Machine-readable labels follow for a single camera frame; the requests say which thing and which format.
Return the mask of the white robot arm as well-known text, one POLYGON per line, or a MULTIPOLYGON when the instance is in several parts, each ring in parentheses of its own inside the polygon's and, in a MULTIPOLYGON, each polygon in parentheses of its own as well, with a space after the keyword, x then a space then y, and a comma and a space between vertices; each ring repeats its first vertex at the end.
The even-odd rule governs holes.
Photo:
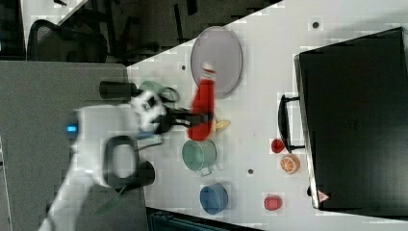
POLYGON ((73 156, 59 191, 38 231, 76 231, 90 189, 101 186, 125 194, 152 184, 153 166, 139 157, 139 140, 168 132, 174 125, 203 141, 210 135, 215 107, 212 90, 198 90, 192 108, 170 108, 161 92, 131 90, 119 105, 88 106, 76 111, 73 156))

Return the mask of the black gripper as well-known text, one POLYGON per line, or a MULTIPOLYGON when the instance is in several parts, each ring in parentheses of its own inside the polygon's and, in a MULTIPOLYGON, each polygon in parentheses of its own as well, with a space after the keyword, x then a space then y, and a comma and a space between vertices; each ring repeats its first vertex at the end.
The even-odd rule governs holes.
POLYGON ((167 133, 172 125, 198 126, 211 122, 209 115, 193 115, 184 108, 168 108, 163 104, 160 96, 151 90, 143 90, 130 101, 132 110, 138 118, 139 132, 144 135, 167 133), (186 116, 175 118, 170 124, 170 116, 186 116))

